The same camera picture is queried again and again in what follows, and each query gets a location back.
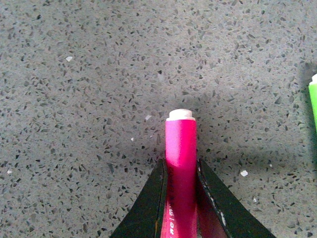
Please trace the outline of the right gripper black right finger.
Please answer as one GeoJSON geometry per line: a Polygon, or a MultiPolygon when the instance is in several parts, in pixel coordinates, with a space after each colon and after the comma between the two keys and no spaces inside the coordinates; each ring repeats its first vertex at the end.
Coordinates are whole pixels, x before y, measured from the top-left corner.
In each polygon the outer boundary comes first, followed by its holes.
{"type": "Polygon", "coordinates": [[[203,238],[273,238],[208,164],[197,163],[197,212],[203,238]]]}

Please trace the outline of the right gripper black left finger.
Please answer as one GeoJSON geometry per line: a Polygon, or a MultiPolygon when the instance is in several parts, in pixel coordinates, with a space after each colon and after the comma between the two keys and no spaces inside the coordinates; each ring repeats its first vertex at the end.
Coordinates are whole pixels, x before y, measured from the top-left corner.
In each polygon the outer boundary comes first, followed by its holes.
{"type": "Polygon", "coordinates": [[[158,159],[132,208],[111,237],[159,238],[162,231],[166,190],[166,162],[164,159],[158,159]]]}

